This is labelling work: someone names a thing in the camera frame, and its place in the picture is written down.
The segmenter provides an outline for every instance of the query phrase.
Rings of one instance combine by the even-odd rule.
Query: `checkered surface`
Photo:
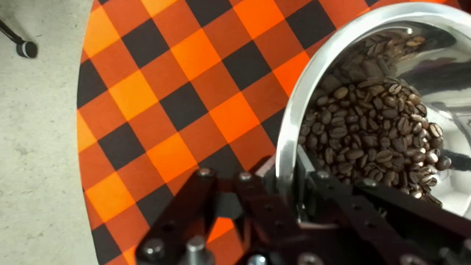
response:
[[[336,28],[398,1],[96,0],[77,121],[99,262],[134,264],[137,243],[196,168],[231,178],[271,156],[315,50]],[[218,219],[209,237],[218,264],[242,253],[234,238]]]

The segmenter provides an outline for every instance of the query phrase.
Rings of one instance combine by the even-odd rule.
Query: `black square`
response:
[[[165,208],[171,203],[173,193],[167,185],[162,185],[137,202],[139,209],[146,218],[148,224],[152,227]]]
[[[100,78],[95,65],[87,60],[80,66],[77,106],[81,107],[106,91],[106,85]]]
[[[220,149],[199,165],[201,168],[211,168],[217,171],[220,178],[234,178],[243,171],[243,166],[230,146]]]
[[[100,225],[99,228],[93,230],[92,234],[99,264],[108,264],[121,255],[117,241],[114,240],[114,237],[105,225]]]
[[[283,115],[284,109],[262,122],[262,127],[274,146],[277,146],[279,141]]]
[[[224,65],[240,90],[245,90],[271,71],[253,41],[226,57]]]
[[[205,26],[224,12],[231,9],[228,0],[187,0],[196,21]]]
[[[128,124],[121,125],[99,143],[117,171],[145,153],[143,146]]]
[[[320,1],[311,1],[287,18],[299,43],[308,49],[336,29]]]
[[[376,4],[376,3],[379,3],[380,0],[365,0],[365,3],[368,4],[368,6],[373,6],[373,4]]]
[[[165,97],[161,103],[178,131],[208,112],[190,82]]]
[[[140,68],[168,50],[168,44],[152,19],[128,32],[122,41]]]

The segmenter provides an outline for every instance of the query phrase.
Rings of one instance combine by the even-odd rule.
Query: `orange square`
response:
[[[142,71],[118,82],[109,93],[128,121],[159,102]]]
[[[256,127],[233,141],[231,149],[246,171],[253,169],[264,158],[276,153],[276,147],[262,127]]]
[[[226,138],[209,115],[199,118],[180,134],[196,160],[205,160],[226,146]]]
[[[108,222],[136,203],[118,174],[109,175],[102,183],[89,188],[86,194],[103,222]]]
[[[211,68],[192,81],[206,109],[214,109],[239,93],[233,77],[223,63]]]
[[[165,10],[167,7],[170,7],[171,4],[174,4],[177,0],[142,0],[142,3],[145,4],[146,10],[149,12],[150,16],[155,16],[158,13],[161,13],[162,10]]]
[[[234,7],[252,38],[259,37],[284,19],[273,0],[246,0]]]
[[[80,113],[97,140],[125,122],[125,118],[108,91],[83,106]]]
[[[120,35],[128,34],[150,18],[142,1],[112,0],[103,7]]]
[[[84,121],[83,115],[77,112],[77,141],[78,141],[78,152],[86,150],[92,144],[97,143],[97,138],[90,131],[90,127]]]
[[[96,230],[99,228],[103,221],[100,219],[99,213],[95,211],[93,205],[90,203],[89,197],[86,197],[86,208],[87,208],[87,216],[89,216],[89,222],[90,222],[90,228]]]
[[[209,113],[228,143],[259,125],[259,119],[242,93],[237,93]]]
[[[189,79],[193,79],[221,62],[203,29],[174,46],[173,53]]]
[[[143,155],[118,171],[122,183],[128,187],[134,200],[146,197],[164,184],[158,169],[148,155]]]
[[[189,81],[171,52],[148,63],[142,72],[161,100]]]
[[[122,41],[117,41],[92,59],[106,87],[112,87],[139,68]]]
[[[99,143],[78,155],[83,187],[87,190],[105,180],[115,169]]]
[[[162,143],[177,130],[161,105],[155,105],[130,121],[133,131],[146,150]]]
[[[84,50],[89,57],[93,57],[112,43],[120,40],[120,34],[114,24],[109,21],[103,7],[92,12],[84,40]]]
[[[243,94],[259,121],[265,121],[280,112],[289,102],[283,87],[273,74],[265,75],[262,79],[245,88]]]
[[[149,231],[148,221],[137,206],[131,206],[108,221],[106,227],[121,250],[137,246]]]
[[[156,15],[153,21],[170,47],[201,29],[199,22],[186,1],[177,1]]]
[[[348,22],[358,18],[361,13],[368,10],[365,0],[320,0],[330,21],[337,26],[343,26]]]
[[[149,150],[148,155],[165,183],[196,165],[192,152],[178,132]]]
[[[302,52],[274,71],[279,82],[281,84],[287,96],[292,94],[295,84],[298,82],[308,62],[309,56],[305,52]]]

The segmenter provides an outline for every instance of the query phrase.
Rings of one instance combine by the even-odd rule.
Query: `pile of coffee beans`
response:
[[[373,178],[433,202],[437,172],[451,166],[440,155],[442,128],[427,119],[414,87],[395,78],[367,78],[314,99],[299,143],[345,184]]]

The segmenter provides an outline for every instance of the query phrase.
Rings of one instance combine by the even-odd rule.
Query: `metal stand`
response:
[[[39,46],[33,41],[25,41],[17,35],[3,21],[0,21],[0,31],[17,44],[17,53],[22,57],[36,57],[39,54]]]

